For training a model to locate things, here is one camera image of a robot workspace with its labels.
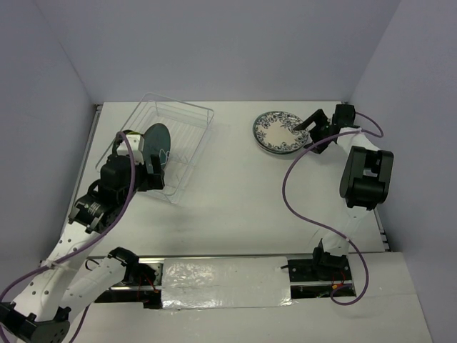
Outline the dark green plate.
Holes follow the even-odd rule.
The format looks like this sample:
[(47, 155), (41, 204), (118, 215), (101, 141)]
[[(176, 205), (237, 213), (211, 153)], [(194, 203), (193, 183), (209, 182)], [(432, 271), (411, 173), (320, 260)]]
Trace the dark green plate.
[(157, 155), (161, 168), (165, 169), (171, 151), (171, 135), (167, 126), (155, 123), (143, 133), (142, 137), (144, 139), (143, 157), (146, 165), (152, 166), (151, 155)]

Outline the blue white floral plate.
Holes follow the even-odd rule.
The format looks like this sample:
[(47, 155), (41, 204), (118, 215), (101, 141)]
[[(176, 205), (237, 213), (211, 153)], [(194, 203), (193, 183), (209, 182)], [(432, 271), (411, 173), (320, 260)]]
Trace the blue white floral plate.
[(285, 111), (269, 111), (259, 115), (253, 122), (253, 136), (268, 148), (285, 150), (306, 145), (308, 131), (295, 131), (294, 127), (303, 120)]

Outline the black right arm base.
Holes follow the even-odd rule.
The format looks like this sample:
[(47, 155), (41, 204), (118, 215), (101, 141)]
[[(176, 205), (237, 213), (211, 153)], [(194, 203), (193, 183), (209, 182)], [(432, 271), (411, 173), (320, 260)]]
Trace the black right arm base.
[(335, 297), (354, 297), (352, 275), (349, 265), (342, 270), (318, 269), (311, 258), (289, 259), (281, 266), (287, 272), (290, 281), (292, 299), (329, 298), (333, 290), (343, 287)]

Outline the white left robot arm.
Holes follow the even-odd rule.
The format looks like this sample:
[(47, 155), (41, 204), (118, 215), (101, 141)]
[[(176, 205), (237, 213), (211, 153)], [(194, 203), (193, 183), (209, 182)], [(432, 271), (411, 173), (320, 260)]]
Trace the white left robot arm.
[(136, 192), (163, 189), (161, 159), (152, 154), (142, 162), (112, 154), (99, 179), (76, 200), (59, 242), (38, 269), (21, 281), (26, 288), (11, 302), (1, 302), (1, 331), (22, 342), (62, 342), (71, 321), (109, 287), (146, 281), (156, 272), (133, 252), (117, 247), (85, 277), (75, 280), (94, 247), (125, 214)]

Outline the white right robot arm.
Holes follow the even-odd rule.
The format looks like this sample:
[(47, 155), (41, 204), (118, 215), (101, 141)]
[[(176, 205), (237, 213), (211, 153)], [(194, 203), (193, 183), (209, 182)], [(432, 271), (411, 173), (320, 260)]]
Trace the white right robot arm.
[(367, 117), (353, 105), (338, 104), (330, 119), (319, 109), (293, 128), (304, 131), (312, 127), (311, 143), (306, 145), (310, 151), (320, 154), (333, 142), (347, 155), (339, 185), (343, 211), (336, 228), (313, 250), (310, 265), (317, 279), (327, 279), (336, 269), (345, 267), (350, 241), (358, 233), (361, 222), (388, 196), (394, 155), (370, 142), (368, 135), (381, 138), (383, 132), (374, 133), (356, 126), (357, 116)]

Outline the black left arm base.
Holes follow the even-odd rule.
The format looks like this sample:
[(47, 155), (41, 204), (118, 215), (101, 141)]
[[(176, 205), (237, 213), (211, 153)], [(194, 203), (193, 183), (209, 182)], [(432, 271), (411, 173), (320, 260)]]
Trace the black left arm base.
[(128, 281), (109, 287), (95, 302), (97, 304), (139, 304), (144, 309), (161, 309), (164, 259), (139, 259), (139, 266)]

